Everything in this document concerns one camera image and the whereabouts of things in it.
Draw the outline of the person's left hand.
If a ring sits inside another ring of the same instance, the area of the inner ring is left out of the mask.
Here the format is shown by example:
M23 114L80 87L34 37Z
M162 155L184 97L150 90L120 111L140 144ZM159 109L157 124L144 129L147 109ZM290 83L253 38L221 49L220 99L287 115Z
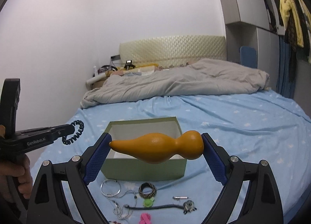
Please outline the person's left hand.
M1 195L9 203L13 203L13 196L8 188L7 177L15 177L18 181L18 191L25 199L32 193L33 179L30 173L30 160L25 154L20 164L1 162Z

